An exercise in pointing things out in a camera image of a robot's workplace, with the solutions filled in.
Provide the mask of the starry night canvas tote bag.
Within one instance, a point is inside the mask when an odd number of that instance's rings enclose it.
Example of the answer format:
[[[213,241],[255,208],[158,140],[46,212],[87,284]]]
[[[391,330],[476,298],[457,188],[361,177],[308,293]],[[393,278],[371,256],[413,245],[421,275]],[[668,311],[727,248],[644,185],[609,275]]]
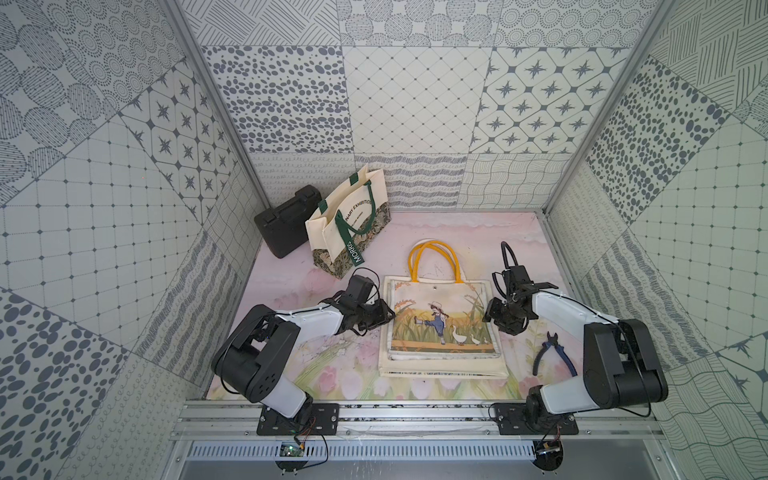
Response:
[[[466,377],[502,379],[509,371],[495,325],[484,323],[483,343],[474,336],[450,334],[462,343],[414,342],[393,338],[393,326],[386,325],[380,336],[379,372],[384,377]]]

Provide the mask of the yellow handled white bag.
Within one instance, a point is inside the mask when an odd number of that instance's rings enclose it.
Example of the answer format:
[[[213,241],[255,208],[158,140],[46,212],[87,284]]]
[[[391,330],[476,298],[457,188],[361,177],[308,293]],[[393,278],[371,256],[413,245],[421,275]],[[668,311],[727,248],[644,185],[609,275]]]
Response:
[[[448,262],[450,278],[429,279],[420,261],[437,254]],[[408,256],[406,276],[387,276],[384,296],[395,313],[383,335],[391,361],[496,360],[499,335],[484,320],[490,283],[465,278],[455,251],[445,242],[423,240]]]

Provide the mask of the green handled exhibition tote bag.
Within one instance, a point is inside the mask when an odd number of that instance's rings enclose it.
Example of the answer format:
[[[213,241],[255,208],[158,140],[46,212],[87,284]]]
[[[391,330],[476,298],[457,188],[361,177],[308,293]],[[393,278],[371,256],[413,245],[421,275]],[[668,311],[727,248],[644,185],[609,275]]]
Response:
[[[365,262],[363,252],[390,221],[385,173],[363,166],[321,200],[305,222],[314,265],[343,278]]]

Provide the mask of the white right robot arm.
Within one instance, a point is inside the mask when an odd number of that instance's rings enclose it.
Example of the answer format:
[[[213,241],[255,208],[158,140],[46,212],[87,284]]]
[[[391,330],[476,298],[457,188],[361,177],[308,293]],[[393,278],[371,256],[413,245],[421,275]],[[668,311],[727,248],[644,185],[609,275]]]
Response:
[[[571,298],[550,282],[534,282],[522,265],[492,274],[498,298],[484,320],[509,335],[522,333],[544,318],[581,341],[582,369],[577,370],[553,334],[543,347],[555,349],[571,377],[529,390],[528,418],[623,409],[665,401],[669,387],[650,331],[636,319],[605,315]]]

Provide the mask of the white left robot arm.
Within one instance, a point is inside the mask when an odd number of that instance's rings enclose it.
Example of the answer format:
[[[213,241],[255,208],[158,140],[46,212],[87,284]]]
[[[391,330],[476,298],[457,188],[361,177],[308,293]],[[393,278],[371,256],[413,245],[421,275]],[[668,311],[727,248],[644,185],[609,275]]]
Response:
[[[354,275],[344,290],[313,307],[277,311],[254,306],[213,355],[211,370],[230,392],[304,426],[313,399],[284,376],[294,349],[347,331],[364,336],[394,318],[377,284]]]

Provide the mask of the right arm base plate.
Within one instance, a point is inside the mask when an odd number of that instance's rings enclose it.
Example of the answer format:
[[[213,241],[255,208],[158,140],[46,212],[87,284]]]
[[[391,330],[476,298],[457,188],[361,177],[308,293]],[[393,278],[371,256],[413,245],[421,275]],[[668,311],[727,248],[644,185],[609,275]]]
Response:
[[[533,413],[522,403],[493,403],[488,415],[500,435],[577,435],[579,427],[568,414],[551,414],[546,410]]]

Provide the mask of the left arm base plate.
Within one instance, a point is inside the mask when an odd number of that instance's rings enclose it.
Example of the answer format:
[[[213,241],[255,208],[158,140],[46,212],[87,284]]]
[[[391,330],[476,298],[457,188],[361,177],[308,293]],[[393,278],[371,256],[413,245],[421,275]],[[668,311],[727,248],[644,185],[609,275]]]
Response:
[[[286,417],[271,407],[265,407],[259,417],[258,436],[330,435],[337,432],[340,405],[313,403],[294,417]]]

